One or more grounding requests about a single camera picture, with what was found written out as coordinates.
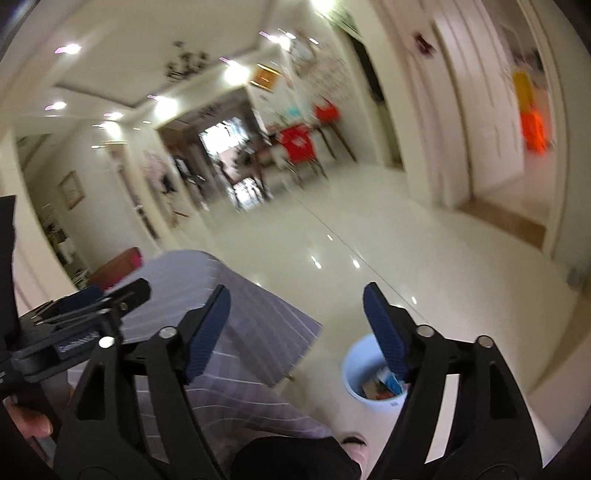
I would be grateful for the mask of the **person's left hand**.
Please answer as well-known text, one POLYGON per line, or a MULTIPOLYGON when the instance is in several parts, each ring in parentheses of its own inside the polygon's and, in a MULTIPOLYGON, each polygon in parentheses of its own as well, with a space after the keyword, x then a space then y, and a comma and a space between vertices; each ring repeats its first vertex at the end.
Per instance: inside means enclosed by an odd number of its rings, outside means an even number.
POLYGON ((53 433, 50 420, 42 413, 20 407, 8 398, 3 401, 14 424, 26 438, 48 438, 53 433))

